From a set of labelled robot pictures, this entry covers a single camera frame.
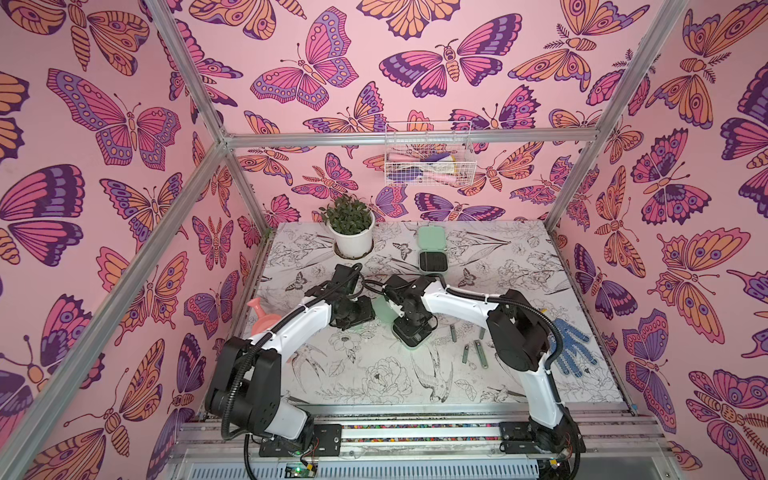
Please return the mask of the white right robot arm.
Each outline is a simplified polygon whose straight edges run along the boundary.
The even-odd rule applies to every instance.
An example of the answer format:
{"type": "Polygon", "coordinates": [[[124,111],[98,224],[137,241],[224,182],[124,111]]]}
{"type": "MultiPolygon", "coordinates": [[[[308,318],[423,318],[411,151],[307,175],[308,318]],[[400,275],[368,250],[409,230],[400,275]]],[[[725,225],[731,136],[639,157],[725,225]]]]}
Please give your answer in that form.
{"type": "Polygon", "coordinates": [[[552,364],[563,352],[562,334],[521,292],[475,293],[451,287],[437,274],[410,281],[393,275],[384,283],[365,280],[363,286],[385,299],[395,314],[395,337],[410,348],[427,340],[437,327],[439,315],[484,328],[498,359],[519,374],[538,449],[552,453],[567,449],[574,455],[586,451],[552,372],[552,364]]]}

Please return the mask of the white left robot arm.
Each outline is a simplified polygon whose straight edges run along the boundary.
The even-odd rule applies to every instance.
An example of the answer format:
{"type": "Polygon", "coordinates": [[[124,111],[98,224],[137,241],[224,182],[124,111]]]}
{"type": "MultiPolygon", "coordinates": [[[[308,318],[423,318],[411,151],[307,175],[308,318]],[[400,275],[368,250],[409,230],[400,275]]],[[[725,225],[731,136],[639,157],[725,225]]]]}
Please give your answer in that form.
{"type": "Polygon", "coordinates": [[[204,401],[206,412],[221,419],[223,440],[259,436],[296,443],[300,450],[308,447],[313,420],[282,398],[282,367],[315,333],[344,314],[373,318],[368,298],[360,307],[352,298],[361,271],[360,263],[338,264],[330,280],[308,290],[274,325],[250,338],[225,342],[204,401]]]}

